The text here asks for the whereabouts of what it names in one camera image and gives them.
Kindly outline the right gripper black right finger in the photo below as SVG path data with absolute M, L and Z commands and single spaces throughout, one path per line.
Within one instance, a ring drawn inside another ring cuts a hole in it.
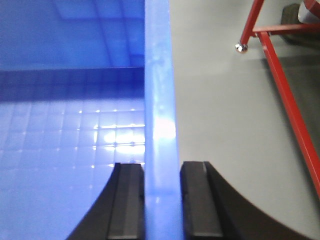
M 208 161 L 185 161 L 180 180 L 187 240 L 307 239 L 244 198 Z

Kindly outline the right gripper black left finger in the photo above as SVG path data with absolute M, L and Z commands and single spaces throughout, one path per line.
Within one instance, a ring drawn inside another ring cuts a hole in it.
M 138 163 L 116 163 L 91 208 L 68 240 L 144 240 L 144 170 Z

